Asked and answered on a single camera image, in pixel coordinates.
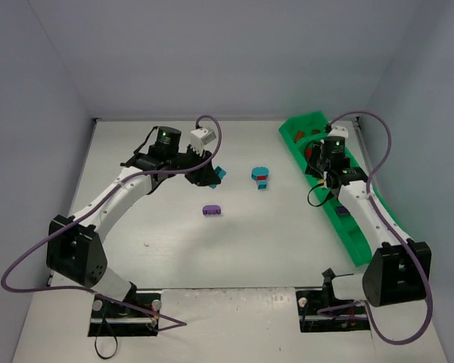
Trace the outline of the teal small lego brick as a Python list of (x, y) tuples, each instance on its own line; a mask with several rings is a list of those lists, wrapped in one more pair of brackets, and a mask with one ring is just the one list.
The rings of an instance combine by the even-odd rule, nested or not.
[(214, 172), (216, 175), (216, 179), (215, 179), (214, 183), (209, 185), (209, 187), (211, 189), (215, 189), (218, 185), (220, 185), (223, 178), (226, 176), (226, 171), (221, 166), (217, 166), (214, 169)]

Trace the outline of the blue round lego piece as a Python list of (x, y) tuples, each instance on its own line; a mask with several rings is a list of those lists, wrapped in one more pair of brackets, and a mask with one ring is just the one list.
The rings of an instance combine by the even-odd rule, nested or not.
[(257, 166), (252, 168), (251, 170), (251, 178), (256, 181), (257, 176), (259, 175), (266, 175), (267, 178), (269, 177), (269, 169), (265, 166)]

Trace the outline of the purple lego piece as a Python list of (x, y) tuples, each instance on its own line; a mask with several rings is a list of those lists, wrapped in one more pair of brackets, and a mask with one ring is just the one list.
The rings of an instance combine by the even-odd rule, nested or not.
[(222, 213), (222, 209), (219, 205), (208, 204), (203, 206), (202, 213), (204, 216), (219, 216)]

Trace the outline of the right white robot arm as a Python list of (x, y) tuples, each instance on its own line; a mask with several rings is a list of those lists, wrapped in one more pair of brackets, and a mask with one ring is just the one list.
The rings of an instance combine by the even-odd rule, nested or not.
[(431, 250), (415, 242), (393, 220), (377, 195), (367, 189), (368, 176), (353, 166), (345, 151), (345, 138), (328, 136), (309, 147), (306, 174), (324, 179), (328, 199), (347, 208), (368, 242), (372, 257), (361, 277), (363, 295), (374, 306), (425, 299), (427, 289), (409, 252), (414, 253), (426, 276)]

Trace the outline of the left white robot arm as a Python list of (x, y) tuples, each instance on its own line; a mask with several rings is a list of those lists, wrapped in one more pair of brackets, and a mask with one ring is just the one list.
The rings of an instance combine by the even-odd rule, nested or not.
[(193, 185), (218, 185), (206, 146), (220, 138), (207, 127), (196, 126), (185, 152), (179, 151), (182, 133), (169, 126), (157, 129), (156, 141), (146, 153), (136, 148), (122, 163), (121, 173), (90, 205), (70, 217), (56, 216), (49, 225), (46, 265), (58, 274), (109, 298), (135, 304), (137, 287), (109, 267), (103, 248), (106, 236), (141, 198), (153, 194), (179, 170)]

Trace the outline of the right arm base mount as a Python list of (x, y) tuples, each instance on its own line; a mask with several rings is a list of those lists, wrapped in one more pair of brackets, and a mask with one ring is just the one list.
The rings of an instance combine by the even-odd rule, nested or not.
[(361, 303), (329, 297), (322, 289), (295, 290), (295, 293), (301, 333), (371, 330), (365, 307)]

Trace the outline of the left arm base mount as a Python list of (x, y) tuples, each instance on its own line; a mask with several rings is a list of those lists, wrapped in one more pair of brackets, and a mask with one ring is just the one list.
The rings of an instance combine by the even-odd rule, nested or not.
[(156, 337), (160, 318), (96, 296), (89, 319), (89, 337)]

